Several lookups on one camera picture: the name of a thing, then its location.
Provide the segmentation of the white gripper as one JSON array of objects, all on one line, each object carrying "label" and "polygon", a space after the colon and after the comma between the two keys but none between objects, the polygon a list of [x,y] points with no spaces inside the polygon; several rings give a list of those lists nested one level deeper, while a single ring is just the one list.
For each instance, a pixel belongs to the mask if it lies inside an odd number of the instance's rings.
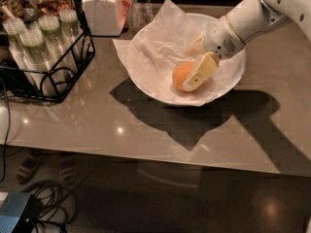
[{"label": "white gripper", "polygon": [[188,56],[199,56],[191,71],[186,76],[182,88],[186,92],[197,90],[218,70],[220,58],[233,57],[245,48],[245,44],[239,39],[231,28],[228,19],[221,17],[206,31],[205,36],[197,38],[185,48]]}]

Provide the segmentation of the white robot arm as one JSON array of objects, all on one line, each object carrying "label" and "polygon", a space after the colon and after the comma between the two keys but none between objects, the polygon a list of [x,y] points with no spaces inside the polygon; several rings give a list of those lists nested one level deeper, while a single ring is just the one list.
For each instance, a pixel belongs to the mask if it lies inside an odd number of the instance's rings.
[{"label": "white robot arm", "polygon": [[276,28],[288,18],[311,40],[311,0],[241,1],[186,48],[186,54],[196,60],[182,82],[183,90],[198,89],[222,59],[233,57],[259,33]]}]

